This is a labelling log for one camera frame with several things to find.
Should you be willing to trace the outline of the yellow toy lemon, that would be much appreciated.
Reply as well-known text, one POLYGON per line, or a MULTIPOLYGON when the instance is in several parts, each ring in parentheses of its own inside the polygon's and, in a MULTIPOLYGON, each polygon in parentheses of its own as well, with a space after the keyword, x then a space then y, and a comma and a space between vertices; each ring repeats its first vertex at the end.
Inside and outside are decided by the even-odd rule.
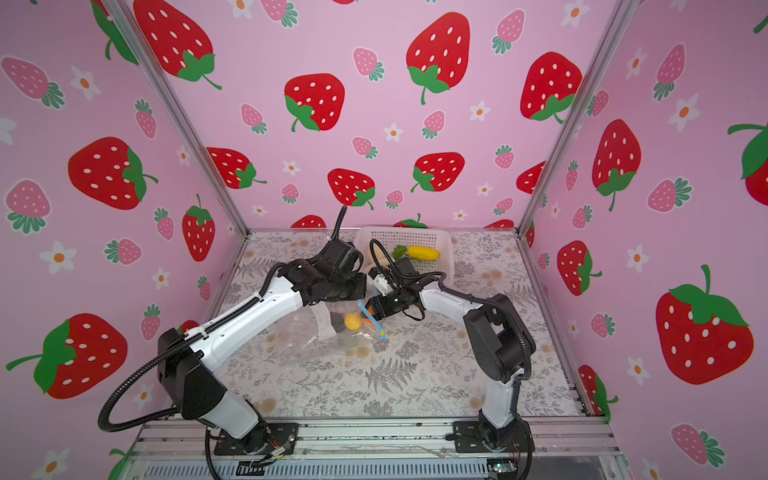
POLYGON ((362 326, 362 319, 357 313, 350 313, 344 317, 344 326, 350 331, 357 331, 362 326))

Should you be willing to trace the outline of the yellow toy banana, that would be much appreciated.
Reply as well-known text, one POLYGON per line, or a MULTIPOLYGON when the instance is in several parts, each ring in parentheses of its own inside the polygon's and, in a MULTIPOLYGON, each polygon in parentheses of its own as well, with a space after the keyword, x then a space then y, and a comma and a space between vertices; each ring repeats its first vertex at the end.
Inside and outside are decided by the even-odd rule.
POLYGON ((423 246, 411 246, 407 254, 410 258, 420 261, 436 261, 440 258, 438 250, 423 246))

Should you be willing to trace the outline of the beige toy potato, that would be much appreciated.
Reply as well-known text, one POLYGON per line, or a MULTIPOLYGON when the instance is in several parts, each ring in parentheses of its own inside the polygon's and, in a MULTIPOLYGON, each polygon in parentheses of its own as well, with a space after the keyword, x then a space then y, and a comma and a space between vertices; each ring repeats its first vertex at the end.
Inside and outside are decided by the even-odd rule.
POLYGON ((390 261, 387 259, 386 252, 379 248, 375 248, 371 253, 372 261, 378 261, 382 266, 388 265, 390 261))

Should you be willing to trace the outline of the clear zip top bag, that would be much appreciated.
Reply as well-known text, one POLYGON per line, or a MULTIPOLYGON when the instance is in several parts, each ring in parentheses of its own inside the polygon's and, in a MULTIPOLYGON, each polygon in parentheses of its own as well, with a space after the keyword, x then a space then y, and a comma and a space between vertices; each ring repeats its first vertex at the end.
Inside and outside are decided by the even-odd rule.
POLYGON ((363 312, 362 300, 325 302, 303 307, 280 319, 268 333, 267 352, 281 366, 300 363, 343 353, 357 347, 372 347, 387 339, 382 326, 363 312), (357 331, 345 329, 336 333, 331 327, 330 313, 344 316, 357 313, 362 326, 357 331))

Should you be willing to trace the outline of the white plastic basket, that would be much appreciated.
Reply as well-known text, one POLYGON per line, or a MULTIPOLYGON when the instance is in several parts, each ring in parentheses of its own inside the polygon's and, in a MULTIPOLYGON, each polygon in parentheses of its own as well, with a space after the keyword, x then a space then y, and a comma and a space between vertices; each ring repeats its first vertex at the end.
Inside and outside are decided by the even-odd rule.
POLYGON ((375 267, 375 258, 382 266, 387 265, 379 248, 375 249, 375 258, 372 256, 372 239, 379 241, 393 260, 408 259, 419 274, 444 272, 444 282, 452 284, 453 244, 446 231, 410 227, 363 227, 354 239, 355 247, 364 254, 363 269, 375 267))

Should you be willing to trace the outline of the dark brown toy fruit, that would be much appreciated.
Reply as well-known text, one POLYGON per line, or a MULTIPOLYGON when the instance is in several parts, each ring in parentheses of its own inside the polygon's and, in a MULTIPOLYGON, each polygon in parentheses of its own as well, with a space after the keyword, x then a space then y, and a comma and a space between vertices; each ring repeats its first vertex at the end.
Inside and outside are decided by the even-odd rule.
POLYGON ((345 316, 340 313, 336 313, 336 312, 330 313, 331 327, 334 329, 336 333, 342 332, 346 329, 344 318, 345 316))

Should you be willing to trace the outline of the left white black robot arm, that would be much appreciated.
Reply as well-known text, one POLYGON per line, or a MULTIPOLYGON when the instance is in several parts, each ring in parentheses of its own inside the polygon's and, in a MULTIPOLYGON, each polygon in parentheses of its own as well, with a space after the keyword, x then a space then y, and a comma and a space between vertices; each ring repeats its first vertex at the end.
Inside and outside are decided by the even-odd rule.
POLYGON ((281 318, 324 302, 359 300, 366 291, 363 254, 350 242, 331 238, 309 259, 274 264, 261 289, 221 316, 185 334, 169 330, 157 355, 131 374, 106 400, 97 425, 119 432, 175 414, 218 428, 246 453, 270 442, 270 427, 247 400, 229 392, 215 376, 230 356, 281 318), (121 397, 143 376, 157 372, 171 398, 170 408, 114 423, 110 415, 121 397))

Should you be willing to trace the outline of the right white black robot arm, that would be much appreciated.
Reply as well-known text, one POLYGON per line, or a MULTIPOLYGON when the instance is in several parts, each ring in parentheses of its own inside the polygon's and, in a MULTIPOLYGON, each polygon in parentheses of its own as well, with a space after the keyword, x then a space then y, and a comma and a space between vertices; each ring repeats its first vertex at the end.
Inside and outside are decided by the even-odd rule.
POLYGON ((467 437, 490 451, 514 447, 535 451, 528 422, 518 411, 523 381, 532 375, 535 341, 509 298, 491 298, 462 293, 445 284, 446 274, 418 273, 401 258, 389 266, 375 265, 368 283, 376 294, 363 307, 364 314, 378 325, 396 314, 416 308, 422 321, 428 312, 462 323, 474 359, 486 376, 486 393, 479 410, 477 432, 467 437))

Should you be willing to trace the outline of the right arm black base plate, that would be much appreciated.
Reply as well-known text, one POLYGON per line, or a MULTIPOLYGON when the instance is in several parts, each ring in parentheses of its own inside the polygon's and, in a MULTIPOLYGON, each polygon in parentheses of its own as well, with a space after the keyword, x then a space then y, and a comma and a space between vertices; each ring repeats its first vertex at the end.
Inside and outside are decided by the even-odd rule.
POLYGON ((485 421, 456 421, 446 435, 458 453, 533 453, 535 443, 530 426, 514 420, 503 428, 485 421))

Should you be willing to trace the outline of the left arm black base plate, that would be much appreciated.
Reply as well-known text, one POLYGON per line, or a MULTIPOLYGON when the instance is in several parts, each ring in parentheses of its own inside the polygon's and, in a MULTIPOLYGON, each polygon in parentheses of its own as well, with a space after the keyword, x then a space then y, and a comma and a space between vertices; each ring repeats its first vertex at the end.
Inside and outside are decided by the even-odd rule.
POLYGON ((264 457, 282 449, 280 455, 292 455, 299 435, 299 423, 268 422, 258 424, 243 439, 235 439, 228 433, 219 434, 214 447, 216 456, 247 455, 264 457))

